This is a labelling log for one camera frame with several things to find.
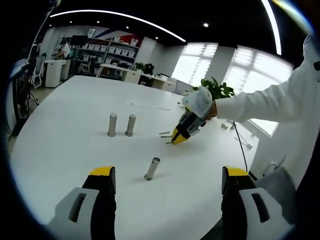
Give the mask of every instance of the silver cylinder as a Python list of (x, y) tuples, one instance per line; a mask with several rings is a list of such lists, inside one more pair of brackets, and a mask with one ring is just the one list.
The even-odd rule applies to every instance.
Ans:
[(147, 181), (151, 181), (152, 180), (159, 163), (160, 163), (160, 159), (158, 157), (154, 157), (152, 159), (152, 162), (151, 162), (151, 164), (149, 166), (149, 169), (146, 172), (146, 174), (144, 175), (144, 179), (145, 180), (147, 180)]
[(128, 126), (126, 127), (125, 135), (131, 137), (134, 135), (134, 126), (136, 122), (136, 115), (131, 114), (128, 121)]
[(108, 130), (109, 137), (114, 137), (116, 135), (116, 123), (117, 123), (117, 114), (111, 113), (110, 119), (109, 119), (109, 130)]

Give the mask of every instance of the window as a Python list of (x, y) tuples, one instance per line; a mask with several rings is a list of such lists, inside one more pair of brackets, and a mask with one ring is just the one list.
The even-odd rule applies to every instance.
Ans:
[[(224, 82), (234, 88), (235, 94), (253, 93), (287, 81), (292, 71), (290, 64), (275, 56), (239, 46)], [(251, 119), (250, 122), (269, 136), (278, 126), (274, 121)]]
[(192, 86), (201, 84), (214, 57), (218, 44), (189, 43), (175, 66), (172, 77)]

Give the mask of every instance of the white sleeve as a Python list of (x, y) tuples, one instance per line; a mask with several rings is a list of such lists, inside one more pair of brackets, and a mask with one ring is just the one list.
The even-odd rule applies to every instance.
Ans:
[(248, 119), (295, 121), (301, 117), (304, 80), (298, 67), (292, 72), (289, 80), (282, 84), (272, 85), (264, 91), (242, 92), (231, 98), (217, 99), (217, 117), (237, 122)]
[(68, 44), (65, 44), (63, 48), (61, 49), (61, 52), (63, 52), (63, 56), (66, 58), (68, 54), (70, 53), (70, 47)]

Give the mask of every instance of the cable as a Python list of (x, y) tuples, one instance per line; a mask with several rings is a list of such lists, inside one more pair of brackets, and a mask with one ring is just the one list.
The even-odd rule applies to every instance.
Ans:
[(239, 143), (240, 143), (240, 147), (241, 147), (241, 150), (242, 150), (243, 159), (244, 159), (244, 163), (245, 163), (245, 171), (248, 172), (248, 166), (247, 166), (247, 161), (246, 161), (244, 149), (243, 149), (243, 147), (242, 147), (241, 139), (240, 139), (240, 137), (239, 137), (239, 133), (238, 133), (238, 129), (237, 129), (237, 126), (236, 126), (235, 121), (233, 121), (233, 125), (234, 125), (234, 128), (235, 128), (236, 134), (237, 134), (237, 136), (238, 136)]

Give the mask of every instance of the curved led light strip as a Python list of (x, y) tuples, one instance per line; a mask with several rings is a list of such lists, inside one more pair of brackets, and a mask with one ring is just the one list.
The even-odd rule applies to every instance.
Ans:
[(275, 48), (276, 48), (276, 53), (278, 55), (281, 55), (281, 43), (280, 43), (280, 34), (279, 34), (279, 29), (277, 25), (277, 21), (274, 15), (274, 12), (272, 11), (271, 5), (268, 0), (261, 0), (266, 13), (268, 14), (272, 31), (273, 31), (273, 36), (274, 36), (274, 41), (275, 41)]
[(130, 18), (130, 19), (135, 19), (135, 20), (138, 20), (140, 22), (143, 22), (145, 24), (149, 24), (151, 26), (154, 26), (158, 29), (161, 29), (162, 31), (165, 31), (166, 33), (176, 37), (177, 39), (181, 40), (182, 42), (186, 42), (186, 40), (184, 40), (182, 37), (179, 37), (178, 35), (174, 34), (173, 32), (161, 27), (161, 26), (158, 26), (152, 22), (149, 22), (149, 21), (146, 21), (146, 20), (143, 20), (141, 18), (138, 18), (138, 17), (135, 17), (135, 16), (131, 16), (131, 15), (127, 15), (127, 14), (123, 14), (123, 13), (120, 13), (120, 12), (115, 12), (115, 11), (104, 11), (104, 10), (73, 10), (73, 11), (64, 11), (64, 12), (60, 12), (60, 13), (57, 13), (57, 14), (53, 14), (50, 16), (50, 18), (53, 18), (53, 17), (56, 17), (56, 16), (60, 16), (60, 15), (64, 15), (64, 14), (73, 14), (73, 13), (104, 13), (104, 14), (115, 14), (115, 15), (119, 15), (119, 16), (123, 16), (123, 17), (127, 17), (127, 18)]

